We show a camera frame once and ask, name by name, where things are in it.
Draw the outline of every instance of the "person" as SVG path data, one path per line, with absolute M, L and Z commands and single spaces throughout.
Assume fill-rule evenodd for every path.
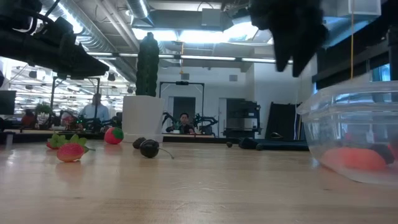
M 99 94 L 99 93 L 96 93 L 93 95 L 93 101 L 91 102 L 91 104 L 86 105 L 80 111 L 79 115 L 83 115 L 86 119 L 94 118 L 96 102 L 98 102 L 97 118 L 99 118 L 100 121 L 109 120 L 108 108 L 101 104 L 101 94 Z
M 26 109 L 25 115 L 21 119 L 21 123 L 23 126 L 32 126 L 35 121 L 35 114 L 33 114 L 32 110 Z
M 178 129 L 180 130 L 181 134 L 195 134 L 195 132 L 193 130 L 193 126 L 191 124 L 189 124 L 189 115 L 187 113 L 182 113 L 180 115 L 180 122 L 181 122 L 181 125 Z M 175 129 L 174 126 L 171 126 L 171 127 L 168 127 L 166 129 L 166 131 L 169 133 L 169 132 L 174 131 L 174 129 Z

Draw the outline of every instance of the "monitor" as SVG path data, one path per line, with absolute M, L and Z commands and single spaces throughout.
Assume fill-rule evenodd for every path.
M 0 90 L 0 114 L 14 115 L 17 91 Z

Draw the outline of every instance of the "plastic tub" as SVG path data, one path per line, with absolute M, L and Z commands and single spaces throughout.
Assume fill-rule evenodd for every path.
M 297 112 L 321 164 L 358 182 L 398 185 L 398 82 L 331 86 Z

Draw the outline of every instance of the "white planter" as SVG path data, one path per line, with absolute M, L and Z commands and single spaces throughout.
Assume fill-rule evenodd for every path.
M 144 137 L 163 142 L 164 100 L 152 96 L 125 96 L 123 99 L 123 142 Z

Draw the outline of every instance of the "cactus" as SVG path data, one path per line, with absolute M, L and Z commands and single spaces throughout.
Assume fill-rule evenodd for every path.
M 158 64 L 159 47 L 153 33 L 149 32 L 138 53 L 136 95 L 156 97 Z

